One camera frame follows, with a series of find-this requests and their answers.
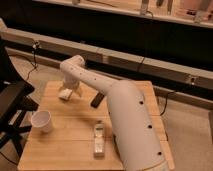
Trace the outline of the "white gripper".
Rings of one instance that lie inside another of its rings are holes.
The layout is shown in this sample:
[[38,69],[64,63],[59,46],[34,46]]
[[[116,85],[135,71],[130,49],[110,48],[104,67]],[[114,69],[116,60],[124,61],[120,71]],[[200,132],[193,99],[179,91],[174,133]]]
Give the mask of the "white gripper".
[[67,75],[64,76],[63,86],[65,88],[75,90],[75,93],[79,97],[82,97],[82,90],[81,90],[81,87],[79,87],[79,85],[80,85],[80,82],[77,79],[73,77],[68,77]]

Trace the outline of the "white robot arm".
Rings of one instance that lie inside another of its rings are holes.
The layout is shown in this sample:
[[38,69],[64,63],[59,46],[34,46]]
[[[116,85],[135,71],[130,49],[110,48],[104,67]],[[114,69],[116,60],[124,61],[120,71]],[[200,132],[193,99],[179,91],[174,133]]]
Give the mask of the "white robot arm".
[[84,68],[85,60],[75,55],[60,63],[64,86],[79,82],[106,97],[112,132],[126,171],[169,171],[160,140],[145,104],[144,94],[133,81],[117,80]]

